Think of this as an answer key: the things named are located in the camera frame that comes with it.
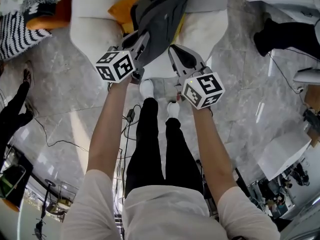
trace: white sofa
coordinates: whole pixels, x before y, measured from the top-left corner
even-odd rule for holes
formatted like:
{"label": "white sofa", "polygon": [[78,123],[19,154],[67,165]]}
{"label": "white sofa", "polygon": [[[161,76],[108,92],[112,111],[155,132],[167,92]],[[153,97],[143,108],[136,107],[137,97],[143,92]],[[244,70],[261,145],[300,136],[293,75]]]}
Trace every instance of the white sofa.
{"label": "white sofa", "polygon": [[[122,30],[108,9],[119,0],[72,0],[70,38],[92,64],[122,38]],[[228,28],[227,10],[188,13],[176,44],[186,46],[207,61]],[[144,67],[143,79],[172,78],[168,51]]]}

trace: yellow pillow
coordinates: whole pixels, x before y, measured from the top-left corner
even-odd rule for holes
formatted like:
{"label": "yellow pillow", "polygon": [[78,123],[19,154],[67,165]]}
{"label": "yellow pillow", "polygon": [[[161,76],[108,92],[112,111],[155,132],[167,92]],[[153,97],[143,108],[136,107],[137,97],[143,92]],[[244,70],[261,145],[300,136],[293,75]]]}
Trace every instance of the yellow pillow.
{"label": "yellow pillow", "polygon": [[120,0],[108,10],[108,13],[110,13],[120,25],[132,23],[130,10],[136,1],[138,0]]}

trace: floor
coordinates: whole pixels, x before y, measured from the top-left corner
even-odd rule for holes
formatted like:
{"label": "floor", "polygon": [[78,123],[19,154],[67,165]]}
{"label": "floor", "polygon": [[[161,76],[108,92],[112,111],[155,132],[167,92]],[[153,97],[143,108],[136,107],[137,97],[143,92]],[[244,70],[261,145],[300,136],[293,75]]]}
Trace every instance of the floor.
{"label": "floor", "polygon": [[[252,33],[262,29],[263,9],[260,3],[229,0],[229,27],[212,54],[212,70],[218,72],[226,89],[221,101],[212,106],[213,118],[230,157],[248,184],[263,176],[257,159],[266,144],[297,127],[304,110],[299,96],[288,87],[270,57],[259,56],[251,41]],[[275,21],[290,21],[276,9],[266,9]],[[28,96],[39,112],[37,120],[45,128],[49,145],[66,140],[88,150],[107,96],[107,84],[72,45],[68,28],[54,30],[52,34],[52,38],[8,63],[0,78],[0,87],[7,101],[12,99],[22,82],[24,61],[32,60],[35,87]],[[312,59],[287,50],[274,51],[273,58],[294,88],[300,86],[292,81],[297,70],[317,66]],[[177,94],[173,87],[176,81],[154,80],[163,163],[167,103]],[[138,86],[130,85],[124,114],[136,104],[142,104]],[[186,101],[180,104],[179,118],[186,142],[198,158],[191,106]],[[131,138],[135,137],[136,126],[130,128]],[[122,136],[122,149],[125,149],[126,140]],[[33,163],[34,173],[40,179],[63,181],[74,187],[81,185],[88,162],[87,152],[68,143],[48,147],[45,133],[35,120],[16,132],[13,142]],[[132,155],[135,145],[135,141],[129,140],[127,157]]]}

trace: marker cube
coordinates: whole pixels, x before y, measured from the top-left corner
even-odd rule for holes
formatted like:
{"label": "marker cube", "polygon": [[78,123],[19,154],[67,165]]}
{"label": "marker cube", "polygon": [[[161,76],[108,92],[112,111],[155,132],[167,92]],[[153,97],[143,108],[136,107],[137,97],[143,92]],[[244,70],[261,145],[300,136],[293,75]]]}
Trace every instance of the marker cube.
{"label": "marker cube", "polygon": [[225,91],[220,77],[214,72],[185,80],[182,95],[199,110],[217,103]]}
{"label": "marker cube", "polygon": [[94,67],[103,80],[111,83],[120,83],[136,70],[130,52],[127,50],[106,52]]}

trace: gray backpack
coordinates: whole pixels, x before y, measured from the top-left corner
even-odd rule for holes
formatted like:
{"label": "gray backpack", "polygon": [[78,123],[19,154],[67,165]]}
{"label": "gray backpack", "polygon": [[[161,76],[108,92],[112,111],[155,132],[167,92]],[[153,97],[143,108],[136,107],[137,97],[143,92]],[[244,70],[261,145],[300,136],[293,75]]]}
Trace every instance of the gray backpack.
{"label": "gray backpack", "polygon": [[138,39],[149,32],[150,39],[139,57],[145,66],[160,56],[172,43],[188,0],[139,0],[131,8]]}

